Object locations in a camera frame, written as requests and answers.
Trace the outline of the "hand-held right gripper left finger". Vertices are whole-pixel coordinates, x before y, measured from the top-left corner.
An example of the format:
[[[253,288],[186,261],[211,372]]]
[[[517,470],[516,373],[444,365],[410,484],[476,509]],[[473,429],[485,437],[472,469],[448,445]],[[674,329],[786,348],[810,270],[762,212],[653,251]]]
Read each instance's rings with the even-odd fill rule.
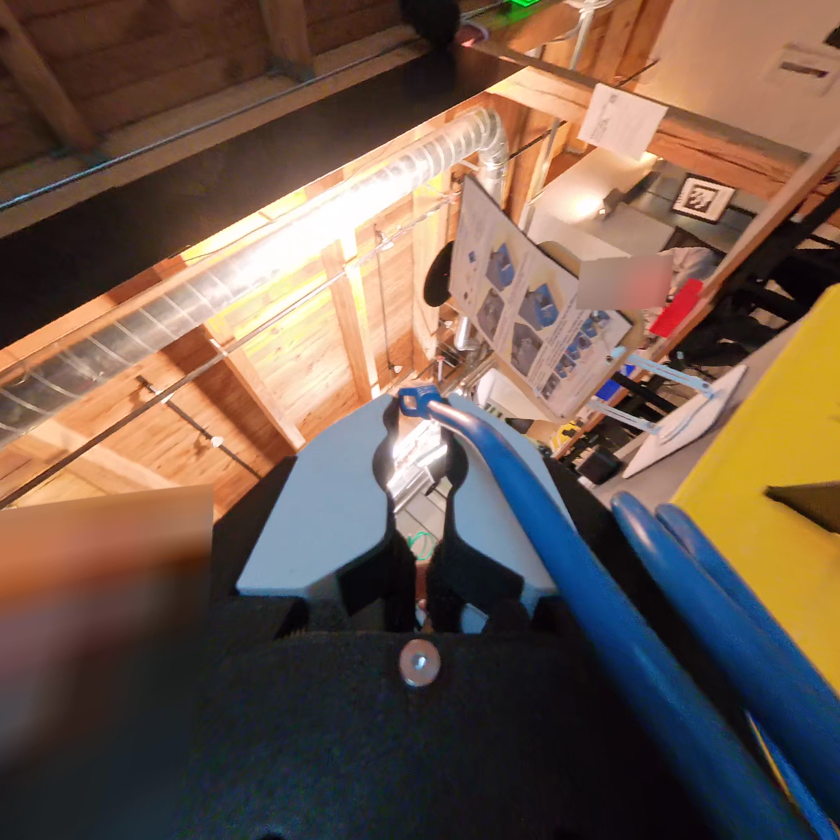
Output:
[[[415,628],[415,560],[396,530],[388,490],[400,408],[382,395],[298,455],[235,589],[294,597],[345,621],[379,604],[376,628]]]

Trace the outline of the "instruction poster board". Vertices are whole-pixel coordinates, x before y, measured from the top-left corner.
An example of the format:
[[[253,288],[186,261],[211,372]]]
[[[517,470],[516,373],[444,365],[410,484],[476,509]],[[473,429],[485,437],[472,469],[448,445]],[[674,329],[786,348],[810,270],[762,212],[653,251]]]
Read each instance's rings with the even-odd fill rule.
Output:
[[[448,288],[514,384],[554,421],[572,418],[641,331],[635,312],[579,308],[578,277],[465,177]]]

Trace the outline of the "yellow plastic bin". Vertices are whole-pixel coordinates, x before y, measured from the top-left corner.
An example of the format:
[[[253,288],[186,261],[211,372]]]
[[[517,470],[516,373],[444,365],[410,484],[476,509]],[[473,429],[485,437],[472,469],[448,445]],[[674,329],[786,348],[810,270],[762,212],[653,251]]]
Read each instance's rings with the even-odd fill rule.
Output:
[[[838,481],[838,363],[839,290],[833,286],[673,497],[835,690],[838,534],[765,490]]]

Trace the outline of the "framed black-white marker tag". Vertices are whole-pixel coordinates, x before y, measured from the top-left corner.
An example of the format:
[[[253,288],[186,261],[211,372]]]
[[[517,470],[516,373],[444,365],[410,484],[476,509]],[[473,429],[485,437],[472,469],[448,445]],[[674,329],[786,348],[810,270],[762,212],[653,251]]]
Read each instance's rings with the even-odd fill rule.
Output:
[[[670,211],[707,224],[718,224],[737,189],[705,176],[687,174]]]

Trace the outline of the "white paper sign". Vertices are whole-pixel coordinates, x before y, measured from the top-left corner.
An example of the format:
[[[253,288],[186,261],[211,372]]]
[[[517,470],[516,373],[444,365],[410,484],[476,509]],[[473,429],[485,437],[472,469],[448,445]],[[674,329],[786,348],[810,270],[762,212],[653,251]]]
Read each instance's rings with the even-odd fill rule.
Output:
[[[663,103],[598,82],[577,139],[641,161],[667,112]]]

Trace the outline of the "white flat board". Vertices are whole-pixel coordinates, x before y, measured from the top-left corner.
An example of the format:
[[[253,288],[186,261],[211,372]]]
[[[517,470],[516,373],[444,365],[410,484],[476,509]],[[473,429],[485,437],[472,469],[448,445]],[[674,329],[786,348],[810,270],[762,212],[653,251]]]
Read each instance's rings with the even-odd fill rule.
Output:
[[[721,418],[743,377],[746,364],[739,364],[696,394],[654,426],[627,464],[623,478],[629,480],[657,462],[696,442]]]

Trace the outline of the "black round disc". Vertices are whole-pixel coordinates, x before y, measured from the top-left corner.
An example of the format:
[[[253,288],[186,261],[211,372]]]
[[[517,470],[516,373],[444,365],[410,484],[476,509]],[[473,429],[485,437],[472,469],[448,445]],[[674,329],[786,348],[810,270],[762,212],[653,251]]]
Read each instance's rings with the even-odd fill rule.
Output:
[[[452,296],[451,270],[455,242],[448,241],[429,267],[423,283],[423,300],[430,308],[443,306]]]

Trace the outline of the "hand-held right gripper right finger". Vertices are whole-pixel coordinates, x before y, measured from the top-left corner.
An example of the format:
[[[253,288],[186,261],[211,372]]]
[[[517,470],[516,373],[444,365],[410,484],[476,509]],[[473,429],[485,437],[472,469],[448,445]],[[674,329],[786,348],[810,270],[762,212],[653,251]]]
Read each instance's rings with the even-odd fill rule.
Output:
[[[450,484],[443,537],[427,573],[436,632],[482,632],[513,613],[529,627],[538,605],[559,591],[476,448],[445,427]]]

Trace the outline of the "silver ventilation duct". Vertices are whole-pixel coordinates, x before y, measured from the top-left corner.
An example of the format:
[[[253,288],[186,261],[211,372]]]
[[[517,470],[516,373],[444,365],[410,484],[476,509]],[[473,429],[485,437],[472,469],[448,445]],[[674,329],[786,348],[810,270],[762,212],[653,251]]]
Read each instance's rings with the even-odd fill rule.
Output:
[[[504,177],[508,138],[501,117],[474,108],[380,166],[358,173],[280,216],[267,232],[220,259],[202,262],[154,289],[152,298],[2,385],[2,446],[27,434],[120,373],[163,350],[240,298],[314,257],[476,154],[479,181]]]

